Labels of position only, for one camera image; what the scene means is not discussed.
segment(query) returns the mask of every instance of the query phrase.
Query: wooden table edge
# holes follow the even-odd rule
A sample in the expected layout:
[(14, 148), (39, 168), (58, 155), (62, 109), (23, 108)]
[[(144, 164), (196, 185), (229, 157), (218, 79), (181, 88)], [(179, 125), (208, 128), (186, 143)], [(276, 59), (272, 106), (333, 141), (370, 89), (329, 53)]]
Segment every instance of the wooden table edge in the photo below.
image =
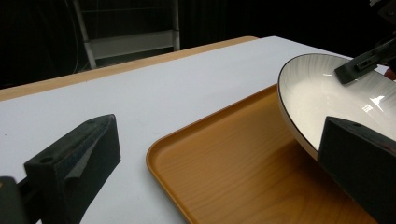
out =
[(67, 75), (64, 77), (56, 77), (52, 79), (47, 79), (43, 81), (38, 81), (26, 85), (21, 85), (13, 88), (3, 89), (0, 90), (0, 101), (5, 101), (9, 99), (14, 99), (17, 97), (39, 93), (42, 91), (49, 91), (73, 84), (77, 84), (80, 82), (100, 78), (100, 77), (107, 77), (111, 75), (115, 75), (118, 73), (134, 70), (137, 68), (142, 68), (150, 65), (154, 65), (157, 63), (165, 63), (170, 62), (176, 59), (188, 57), (191, 55), (203, 53), (210, 51), (212, 49), (221, 49), (225, 47), (229, 47), (232, 45), (248, 42), (251, 40), (258, 39), (255, 36), (242, 36), (235, 39), (229, 39), (213, 44), (203, 45), (196, 48), (191, 49), (183, 49), (180, 51), (175, 51), (171, 53), (166, 53), (154, 57), (149, 57), (145, 59), (140, 59), (136, 61), (131, 61), (128, 63), (120, 63), (116, 65), (111, 65), (108, 67), (93, 69), (86, 72), (81, 72), (73, 75)]

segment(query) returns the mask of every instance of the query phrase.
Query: table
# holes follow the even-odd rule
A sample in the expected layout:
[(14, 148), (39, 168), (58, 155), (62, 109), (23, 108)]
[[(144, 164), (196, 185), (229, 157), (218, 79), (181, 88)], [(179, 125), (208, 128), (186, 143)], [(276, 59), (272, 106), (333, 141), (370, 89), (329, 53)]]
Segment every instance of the table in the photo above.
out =
[(36, 153), (87, 119), (115, 114), (121, 163), (82, 223), (184, 223), (147, 168), (149, 147), (275, 84), (283, 64), (306, 53), (334, 54), (245, 36), (2, 90), (1, 175), (22, 180), (23, 163)]

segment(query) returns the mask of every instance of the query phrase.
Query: white tabletop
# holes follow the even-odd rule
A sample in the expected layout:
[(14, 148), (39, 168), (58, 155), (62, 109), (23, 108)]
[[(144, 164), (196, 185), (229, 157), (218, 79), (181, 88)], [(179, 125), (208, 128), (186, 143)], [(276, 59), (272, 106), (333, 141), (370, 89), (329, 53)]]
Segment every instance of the white tabletop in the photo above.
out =
[(0, 102), (0, 175), (21, 181), (25, 161), (83, 121), (114, 114), (121, 162), (82, 223), (184, 223), (147, 168), (150, 146), (276, 84), (306, 53), (330, 52), (271, 36)]

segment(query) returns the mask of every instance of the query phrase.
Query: white bowl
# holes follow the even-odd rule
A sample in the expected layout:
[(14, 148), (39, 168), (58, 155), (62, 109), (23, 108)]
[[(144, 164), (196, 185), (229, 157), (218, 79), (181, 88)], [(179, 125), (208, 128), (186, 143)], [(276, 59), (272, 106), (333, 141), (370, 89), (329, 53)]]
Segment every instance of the white bowl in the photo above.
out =
[(282, 116), (315, 160), (327, 116), (355, 121), (396, 138), (396, 83), (373, 71), (344, 86), (334, 69), (347, 62), (332, 55), (305, 54), (285, 63), (279, 74)]

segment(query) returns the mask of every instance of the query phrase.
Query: brown tray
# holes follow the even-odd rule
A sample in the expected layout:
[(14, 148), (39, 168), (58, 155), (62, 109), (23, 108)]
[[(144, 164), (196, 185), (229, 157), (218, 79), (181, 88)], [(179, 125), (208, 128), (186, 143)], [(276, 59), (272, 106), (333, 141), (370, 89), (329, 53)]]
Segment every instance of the brown tray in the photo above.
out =
[(294, 140), (276, 85), (160, 139), (147, 164), (190, 223), (375, 223)]

